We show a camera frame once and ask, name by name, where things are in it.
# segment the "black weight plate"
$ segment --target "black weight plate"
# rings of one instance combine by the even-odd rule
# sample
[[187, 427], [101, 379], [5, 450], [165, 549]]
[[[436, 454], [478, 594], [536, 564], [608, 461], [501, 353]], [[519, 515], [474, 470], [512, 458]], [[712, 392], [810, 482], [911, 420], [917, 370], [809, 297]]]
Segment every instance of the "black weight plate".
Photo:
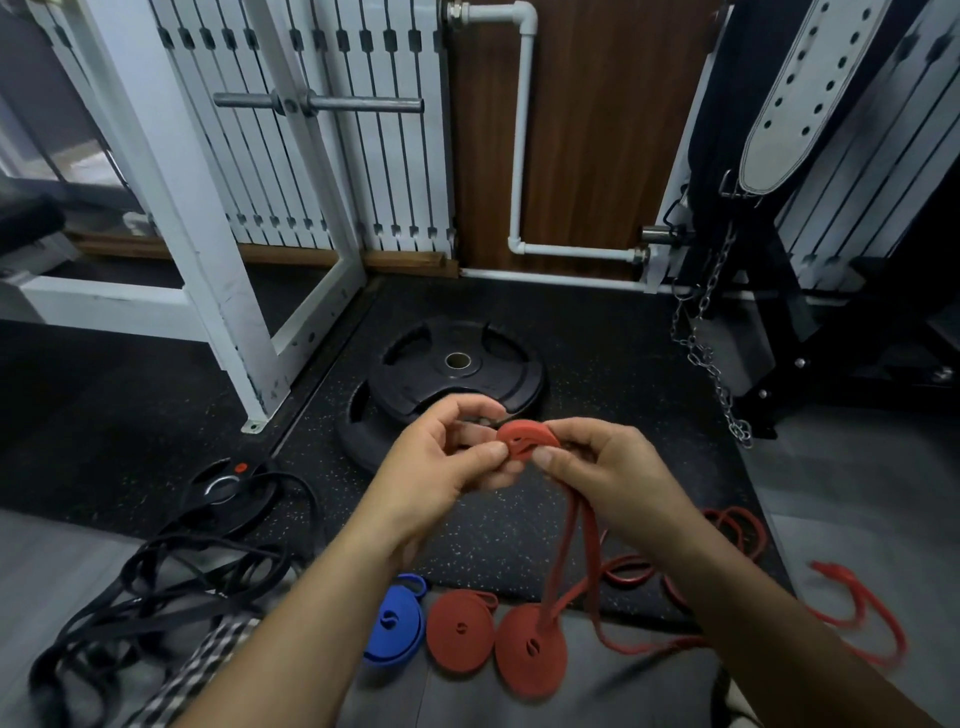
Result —
[[179, 526], [220, 538], [251, 526], [279, 491], [272, 463], [252, 466], [244, 458], [224, 458], [194, 475], [180, 496]]
[[376, 473], [403, 427], [371, 401], [367, 382], [354, 390], [337, 417], [337, 434], [344, 452], [368, 473]]
[[413, 422], [430, 404], [454, 392], [487, 395], [518, 415], [533, 404], [546, 371], [519, 339], [487, 322], [427, 319], [373, 362], [373, 401], [390, 417]]

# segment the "fingernail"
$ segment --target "fingernail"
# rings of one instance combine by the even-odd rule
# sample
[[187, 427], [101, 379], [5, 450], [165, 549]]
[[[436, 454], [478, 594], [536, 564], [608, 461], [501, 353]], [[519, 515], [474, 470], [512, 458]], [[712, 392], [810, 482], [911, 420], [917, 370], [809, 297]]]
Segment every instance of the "fingernail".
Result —
[[550, 461], [553, 460], [553, 452], [550, 448], [537, 448], [531, 458], [538, 468], [546, 470], [550, 467]]

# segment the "metal chain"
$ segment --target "metal chain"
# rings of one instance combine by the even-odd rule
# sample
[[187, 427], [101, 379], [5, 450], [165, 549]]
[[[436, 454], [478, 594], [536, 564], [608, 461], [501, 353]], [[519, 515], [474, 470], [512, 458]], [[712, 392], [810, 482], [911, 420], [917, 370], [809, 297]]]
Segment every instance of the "metal chain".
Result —
[[733, 396], [730, 393], [730, 389], [723, 383], [723, 375], [720, 369], [713, 363], [713, 348], [707, 344], [700, 343], [697, 339], [697, 322], [703, 321], [704, 319], [704, 313], [710, 305], [710, 296], [713, 295], [717, 283], [720, 282], [720, 274], [723, 271], [723, 267], [727, 262], [727, 256], [730, 255], [730, 249], [733, 247], [735, 241], [736, 232], [733, 229], [733, 222], [731, 222], [727, 227], [727, 237], [720, 247], [719, 253], [717, 253], [716, 261], [713, 263], [713, 270], [707, 281], [707, 287], [704, 289], [703, 295], [701, 295], [700, 301], [697, 303], [697, 315], [693, 318], [687, 315], [690, 333], [686, 338], [682, 338], [678, 333], [680, 317], [681, 314], [686, 311], [684, 304], [692, 300], [696, 294], [680, 296], [674, 291], [673, 295], [674, 298], [677, 299], [677, 308], [673, 312], [673, 319], [670, 322], [670, 338], [675, 343], [686, 347], [686, 358], [691, 364], [707, 370], [707, 374], [710, 375], [710, 379], [713, 381], [713, 390], [716, 393], [717, 400], [723, 409], [723, 416], [727, 421], [727, 428], [740, 445], [745, 449], [749, 449], [754, 446], [754, 433], [750, 428], [750, 423], [746, 420], [740, 420], [733, 415]]

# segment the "checkered fabric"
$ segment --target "checkered fabric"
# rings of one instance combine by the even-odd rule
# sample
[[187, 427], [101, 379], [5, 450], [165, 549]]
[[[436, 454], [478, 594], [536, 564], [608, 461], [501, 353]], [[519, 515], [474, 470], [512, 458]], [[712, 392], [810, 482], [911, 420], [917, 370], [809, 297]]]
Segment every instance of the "checkered fabric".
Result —
[[259, 619], [225, 621], [210, 632], [180, 671], [125, 723], [127, 728], [166, 728], [200, 694], [243, 644]]

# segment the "wooden wall panel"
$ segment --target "wooden wall panel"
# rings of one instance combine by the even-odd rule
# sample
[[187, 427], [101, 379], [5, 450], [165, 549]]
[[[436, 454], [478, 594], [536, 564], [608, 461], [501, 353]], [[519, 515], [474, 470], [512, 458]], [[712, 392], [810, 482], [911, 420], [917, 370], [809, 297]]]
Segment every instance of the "wooden wall panel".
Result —
[[[718, 0], [534, 0], [521, 235], [627, 248], [656, 222]], [[456, 227], [474, 268], [628, 278], [623, 263], [507, 250], [519, 33], [449, 35]]]

